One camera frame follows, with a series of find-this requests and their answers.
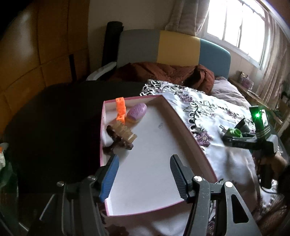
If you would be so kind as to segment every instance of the purple oval object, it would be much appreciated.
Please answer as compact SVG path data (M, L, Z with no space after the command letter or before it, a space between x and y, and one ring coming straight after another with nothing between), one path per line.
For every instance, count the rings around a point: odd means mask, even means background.
M146 104L138 103L128 111L127 118L133 122L138 122L146 114L146 112Z

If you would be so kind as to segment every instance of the window ledge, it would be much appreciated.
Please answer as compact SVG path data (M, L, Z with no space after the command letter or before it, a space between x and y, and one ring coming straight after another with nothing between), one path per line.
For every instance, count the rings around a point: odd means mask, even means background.
M237 53L238 55L240 55L241 57L243 57L244 59L246 59L248 62L250 62L252 65L254 65L257 68L260 68L260 65L257 61L255 61L253 58L251 58L249 55L245 54L242 50L240 50L239 48L233 46L232 44L226 42L226 41L222 41L219 38L208 34L208 33L204 33L203 39L208 40L210 42L213 42L225 49L231 50L235 53Z

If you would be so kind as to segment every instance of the headboard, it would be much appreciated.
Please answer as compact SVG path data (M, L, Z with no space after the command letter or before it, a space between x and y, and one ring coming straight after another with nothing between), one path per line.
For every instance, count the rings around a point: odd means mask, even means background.
M151 29L123 31L117 67L144 61L179 66L202 64L215 76L228 78L231 55L214 43L186 34Z

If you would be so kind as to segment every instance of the nightstand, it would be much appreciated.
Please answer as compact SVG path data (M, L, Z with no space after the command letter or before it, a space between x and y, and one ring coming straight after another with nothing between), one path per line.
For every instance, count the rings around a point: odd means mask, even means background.
M274 118L275 120L275 124L274 124L274 127L276 128L276 125L278 124L278 127L280 127L283 123L283 121L281 121L276 115L275 113L273 112L273 110L271 108L268 107L267 104L265 104L263 102L263 100L255 95L254 93L250 92L248 89L246 89L244 86L242 86L240 83L238 83L237 81L229 78L229 82L236 86L237 89L239 90L239 92L245 97L245 99L252 105L252 106L255 106L255 105L260 105L260 106L265 106L269 112L271 113L272 117Z

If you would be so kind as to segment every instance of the screw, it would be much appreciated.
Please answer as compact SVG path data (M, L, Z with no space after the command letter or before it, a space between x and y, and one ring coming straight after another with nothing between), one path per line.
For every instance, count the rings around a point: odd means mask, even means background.
M93 175L90 175L90 176L88 176L88 180L89 181L94 181L94 180L96 180L96 177L93 176Z
M56 185L57 185L57 187L62 187L62 186L64 186L64 181L58 181L56 183Z
M230 182L230 181L226 181L225 185L228 187L228 188L231 188L233 186L233 183Z
M200 176L194 176L194 179L197 181L197 182L200 182L200 181L202 181L202 177L200 177Z

